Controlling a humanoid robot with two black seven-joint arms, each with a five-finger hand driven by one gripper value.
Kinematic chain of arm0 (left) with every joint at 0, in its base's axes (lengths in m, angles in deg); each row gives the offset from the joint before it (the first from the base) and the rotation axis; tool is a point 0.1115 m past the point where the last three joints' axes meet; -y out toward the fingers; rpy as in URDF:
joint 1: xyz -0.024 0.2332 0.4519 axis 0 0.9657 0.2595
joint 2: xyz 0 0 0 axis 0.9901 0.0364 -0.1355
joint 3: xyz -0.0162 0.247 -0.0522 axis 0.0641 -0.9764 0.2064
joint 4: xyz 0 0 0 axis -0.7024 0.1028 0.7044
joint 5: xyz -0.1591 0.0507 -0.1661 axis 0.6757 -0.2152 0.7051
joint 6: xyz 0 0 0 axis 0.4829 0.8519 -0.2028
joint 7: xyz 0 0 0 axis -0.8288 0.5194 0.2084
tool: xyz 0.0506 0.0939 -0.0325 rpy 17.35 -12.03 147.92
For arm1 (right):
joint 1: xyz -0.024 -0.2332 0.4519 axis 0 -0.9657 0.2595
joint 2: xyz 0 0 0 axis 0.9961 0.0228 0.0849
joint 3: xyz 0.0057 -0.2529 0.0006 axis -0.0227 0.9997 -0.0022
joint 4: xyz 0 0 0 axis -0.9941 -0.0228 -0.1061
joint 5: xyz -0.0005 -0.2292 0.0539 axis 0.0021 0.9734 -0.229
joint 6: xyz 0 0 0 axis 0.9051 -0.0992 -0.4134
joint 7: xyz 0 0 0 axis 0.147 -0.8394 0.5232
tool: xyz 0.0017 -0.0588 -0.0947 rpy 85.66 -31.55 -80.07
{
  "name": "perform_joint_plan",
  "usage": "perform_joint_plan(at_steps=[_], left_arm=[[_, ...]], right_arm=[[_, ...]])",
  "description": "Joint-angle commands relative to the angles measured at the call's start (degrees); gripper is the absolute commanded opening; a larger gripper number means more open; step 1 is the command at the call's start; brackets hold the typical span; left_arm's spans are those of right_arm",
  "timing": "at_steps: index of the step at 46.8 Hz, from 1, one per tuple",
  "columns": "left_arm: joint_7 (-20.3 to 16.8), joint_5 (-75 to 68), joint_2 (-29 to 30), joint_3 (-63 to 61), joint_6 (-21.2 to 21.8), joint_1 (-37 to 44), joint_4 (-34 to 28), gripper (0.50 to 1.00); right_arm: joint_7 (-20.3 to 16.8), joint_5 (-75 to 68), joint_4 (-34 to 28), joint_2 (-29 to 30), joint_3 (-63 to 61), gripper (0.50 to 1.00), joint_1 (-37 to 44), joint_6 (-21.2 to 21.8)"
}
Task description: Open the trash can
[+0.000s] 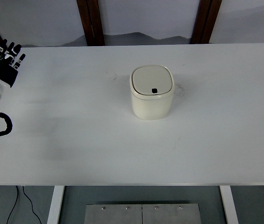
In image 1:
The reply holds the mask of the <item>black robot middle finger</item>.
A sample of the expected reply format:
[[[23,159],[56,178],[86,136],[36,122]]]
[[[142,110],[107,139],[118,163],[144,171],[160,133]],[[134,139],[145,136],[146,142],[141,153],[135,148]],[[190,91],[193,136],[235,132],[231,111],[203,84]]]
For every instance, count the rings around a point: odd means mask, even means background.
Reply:
[[[10,58],[10,63],[9,64],[13,64],[14,59],[19,54],[20,50],[21,50],[21,45],[20,44],[15,45],[11,49],[11,51],[9,53],[9,58]]]

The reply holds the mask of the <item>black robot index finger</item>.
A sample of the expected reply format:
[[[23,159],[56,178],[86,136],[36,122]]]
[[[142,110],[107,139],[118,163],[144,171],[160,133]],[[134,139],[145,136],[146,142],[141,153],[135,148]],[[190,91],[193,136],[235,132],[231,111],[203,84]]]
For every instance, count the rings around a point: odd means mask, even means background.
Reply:
[[[19,67],[20,67],[22,61],[25,59],[25,57],[26,57],[26,54],[21,54],[21,56],[19,57],[19,59],[14,64],[14,69],[15,70],[19,69]]]

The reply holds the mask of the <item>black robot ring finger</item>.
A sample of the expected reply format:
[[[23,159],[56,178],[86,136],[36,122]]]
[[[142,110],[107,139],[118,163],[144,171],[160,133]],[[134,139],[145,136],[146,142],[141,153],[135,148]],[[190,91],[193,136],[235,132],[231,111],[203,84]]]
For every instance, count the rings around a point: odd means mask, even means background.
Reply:
[[[14,54],[12,52],[13,50],[13,47],[14,47],[14,42],[11,42],[10,45],[8,46],[6,52],[5,52],[5,55],[4,55],[4,59],[7,60],[7,59],[13,59],[14,58]]]

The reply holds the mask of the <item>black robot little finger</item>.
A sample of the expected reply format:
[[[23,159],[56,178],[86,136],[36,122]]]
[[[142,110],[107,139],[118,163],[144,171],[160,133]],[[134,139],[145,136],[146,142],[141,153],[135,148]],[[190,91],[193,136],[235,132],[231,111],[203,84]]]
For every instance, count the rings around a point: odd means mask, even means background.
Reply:
[[[0,44],[0,57],[4,54],[4,52],[6,51],[6,43],[7,43],[7,39],[4,39],[1,44]]]

